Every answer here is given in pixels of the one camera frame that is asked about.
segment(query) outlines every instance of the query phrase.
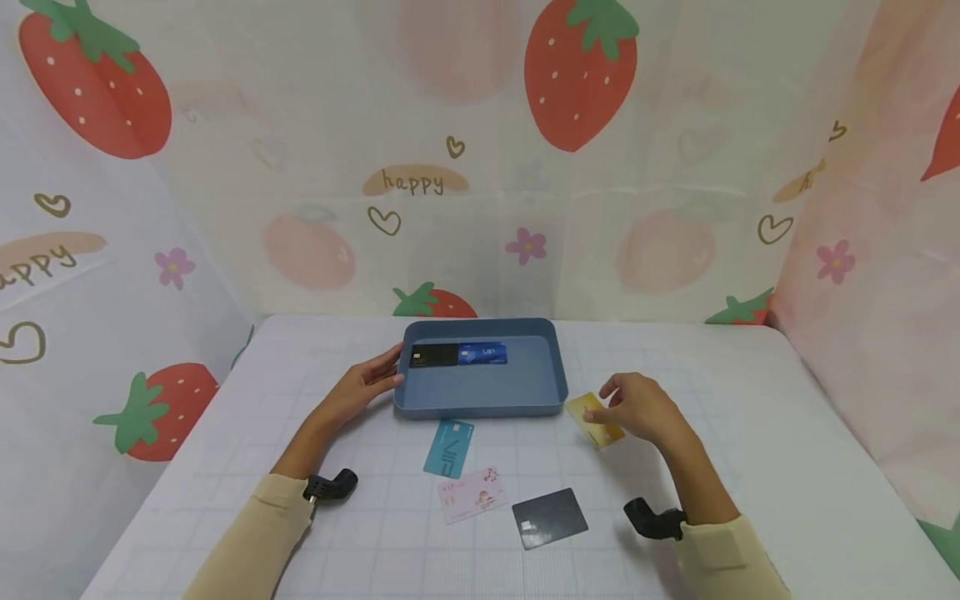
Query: right hand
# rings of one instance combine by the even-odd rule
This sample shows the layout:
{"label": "right hand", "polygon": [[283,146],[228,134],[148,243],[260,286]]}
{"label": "right hand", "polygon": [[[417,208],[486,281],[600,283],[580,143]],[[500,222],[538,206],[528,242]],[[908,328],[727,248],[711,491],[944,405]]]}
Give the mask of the right hand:
{"label": "right hand", "polygon": [[638,372],[619,372],[600,388],[609,408],[586,411],[584,420],[618,425],[657,446],[689,429],[684,415],[660,384]]}
{"label": "right hand", "polygon": [[340,429],[362,413],[374,398],[391,391],[403,381],[396,372],[403,344],[397,344],[379,356],[353,365],[333,386],[311,414],[311,418]]}

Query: card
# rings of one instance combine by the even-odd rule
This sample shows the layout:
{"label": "card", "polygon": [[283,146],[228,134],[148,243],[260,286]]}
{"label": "card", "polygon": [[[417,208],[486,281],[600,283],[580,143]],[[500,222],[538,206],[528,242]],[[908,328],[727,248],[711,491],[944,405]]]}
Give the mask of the card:
{"label": "card", "polygon": [[585,532],[587,520],[567,488],[514,505],[516,529],[526,550]]}
{"label": "card", "polygon": [[458,344],[414,344],[410,348],[410,368],[456,367],[459,356]]}
{"label": "card", "polygon": [[507,493],[503,491],[496,467],[467,473],[459,481],[444,481],[437,486],[437,494],[447,525],[507,503]]}
{"label": "card", "polygon": [[613,444],[617,440],[622,440],[626,435],[623,429],[616,425],[588,423],[584,420],[584,411],[591,411],[603,407],[604,405],[600,403],[597,396],[593,394],[584,394],[566,402],[567,412],[570,413],[573,420],[577,421],[577,424],[580,425],[580,428],[587,434],[587,437],[590,438],[590,441],[593,442],[593,445],[598,449],[605,445]]}
{"label": "card", "polygon": [[459,364],[506,365],[507,345],[503,342],[469,342],[460,345]]}
{"label": "card", "polygon": [[460,479],[472,437],[473,425],[470,423],[450,419],[440,421],[423,470],[451,479]]}

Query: pink vip card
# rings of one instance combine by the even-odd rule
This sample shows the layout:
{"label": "pink vip card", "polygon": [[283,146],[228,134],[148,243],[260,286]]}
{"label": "pink vip card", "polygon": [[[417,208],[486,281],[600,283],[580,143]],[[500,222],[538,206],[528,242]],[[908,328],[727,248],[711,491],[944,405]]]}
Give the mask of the pink vip card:
{"label": "pink vip card", "polygon": [[481,468],[456,481],[444,481],[437,486],[437,493],[447,525],[507,503],[496,467]]}

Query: plastic tray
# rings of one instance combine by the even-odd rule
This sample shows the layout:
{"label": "plastic tray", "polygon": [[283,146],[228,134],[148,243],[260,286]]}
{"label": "plastic tray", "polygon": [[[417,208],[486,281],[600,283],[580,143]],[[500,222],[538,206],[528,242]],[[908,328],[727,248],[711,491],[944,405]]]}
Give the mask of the plastic tray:
{"label": "plastic tray", "polygon": [[[503,342],[506,365],[410,369],[414,344]],[[403,336],[394,404],[407,419],[541,417],[566,400],[557,330],[546,319],[417,321]]]}

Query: blue card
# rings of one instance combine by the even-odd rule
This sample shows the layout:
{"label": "blue card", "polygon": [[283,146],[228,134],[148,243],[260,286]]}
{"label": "blue card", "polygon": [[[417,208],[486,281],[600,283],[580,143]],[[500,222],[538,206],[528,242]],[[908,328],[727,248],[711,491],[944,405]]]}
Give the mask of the blue card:
{"label": "blue card", "polygon": [[461,344],[459,365],[506,365],[507,346],[503,342],[471,342]]}
{"label": "blue card", "polygon": [[473,425],[470,423],[450,419],[440,421],[423,470],[450,479],[460,479],[472,437]]}

